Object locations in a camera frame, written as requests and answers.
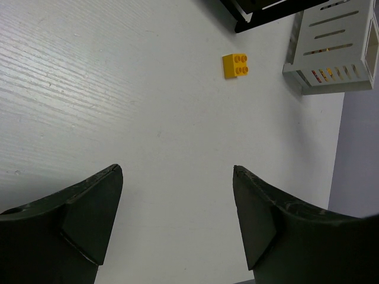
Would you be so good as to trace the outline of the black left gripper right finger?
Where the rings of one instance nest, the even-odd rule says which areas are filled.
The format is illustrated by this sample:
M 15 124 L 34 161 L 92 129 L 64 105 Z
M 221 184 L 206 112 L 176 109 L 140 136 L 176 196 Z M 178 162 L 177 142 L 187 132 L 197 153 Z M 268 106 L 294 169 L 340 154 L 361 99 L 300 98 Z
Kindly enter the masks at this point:
M 377 283 L 378 216 L 350 217 L 290 195 L 243 166 L 233 193 L 256 283 Z

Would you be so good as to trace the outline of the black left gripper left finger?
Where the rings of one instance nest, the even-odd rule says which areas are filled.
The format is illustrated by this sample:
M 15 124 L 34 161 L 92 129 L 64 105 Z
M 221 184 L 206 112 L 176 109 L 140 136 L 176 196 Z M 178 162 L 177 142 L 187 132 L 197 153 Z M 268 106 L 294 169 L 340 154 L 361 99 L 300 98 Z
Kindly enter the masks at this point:
M 1 283 L 94 283 L 123 188 L 117 164 L 1 213 Z

